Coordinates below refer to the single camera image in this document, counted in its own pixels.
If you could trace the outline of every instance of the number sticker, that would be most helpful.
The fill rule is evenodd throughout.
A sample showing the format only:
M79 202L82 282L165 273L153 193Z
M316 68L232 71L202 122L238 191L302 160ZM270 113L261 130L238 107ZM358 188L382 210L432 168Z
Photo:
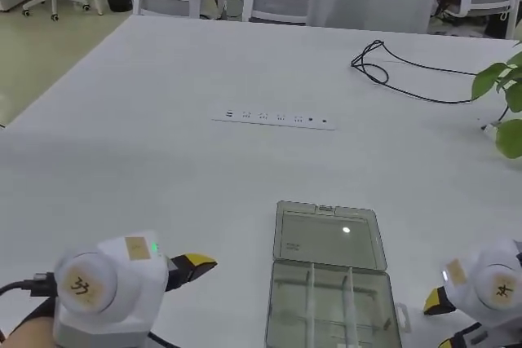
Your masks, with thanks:
M78 267L71 268L62 288L74 300L87 307L97 306L104 291L104 286L101 283L92 279Z
M511 304L513 294L515 293L516 279L513 276L498 274L495 276L493 290L491 292L491 300L501 306Z

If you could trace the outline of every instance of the power strip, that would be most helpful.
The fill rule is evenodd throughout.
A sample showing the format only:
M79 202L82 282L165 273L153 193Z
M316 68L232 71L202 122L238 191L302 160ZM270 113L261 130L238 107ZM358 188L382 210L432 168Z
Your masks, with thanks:
M212 120L245 122L247 124L262 124L265 126L293 126L313 130L335 130L334 123L328 118L305 114L225 110L216 113L216 115L212 117Z

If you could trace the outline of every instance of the transparent plastic box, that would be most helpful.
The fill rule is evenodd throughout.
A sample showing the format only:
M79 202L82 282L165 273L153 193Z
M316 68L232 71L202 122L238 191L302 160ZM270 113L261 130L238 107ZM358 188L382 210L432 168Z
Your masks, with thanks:
M266 347L402 347L372 211L280 202L274 258Z

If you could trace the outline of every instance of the green leaf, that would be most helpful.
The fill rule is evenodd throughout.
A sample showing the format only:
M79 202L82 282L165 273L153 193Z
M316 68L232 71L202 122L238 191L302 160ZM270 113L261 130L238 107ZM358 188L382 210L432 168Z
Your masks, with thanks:
M471 99L480 98L491 90L495 81L505 69L507 65L504 63L491 64L484 71L477 74L473 80L473 87L471 88Z
M506 102L512 112L522 112L522 82L518 81L506 90Z
M522 65L522 52L517 53L513 57L511 57L508 61L508 64L514 64L514 65Z
M522 68L513 68L505 77L498 81L497 92L510 81L519 81L520 78L522 78Z
M510 159L522 156L522 120L509 120L498 126L497 148Z

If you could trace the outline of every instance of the white table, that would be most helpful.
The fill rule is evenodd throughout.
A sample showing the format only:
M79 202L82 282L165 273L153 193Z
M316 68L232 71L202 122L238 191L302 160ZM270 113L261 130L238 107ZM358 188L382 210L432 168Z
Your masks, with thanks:
M513 52L494 40L131 17L0 132L1 283L50 270L69 246L150 227L172 256L219 261L165 297L154 330L183 348L261 347L276 203L292 200L376 211L395 300L412 317L405 347L467 326L420 309L442 262L522 238L522 168L480 131L502 97L444 106L374 86L348 64L375 38L468 71ZM372 57L394 86L470 95L469 77ZM315 112L337 130L211 120L228 107ZM0 304L7 331L34 307L22 293Z

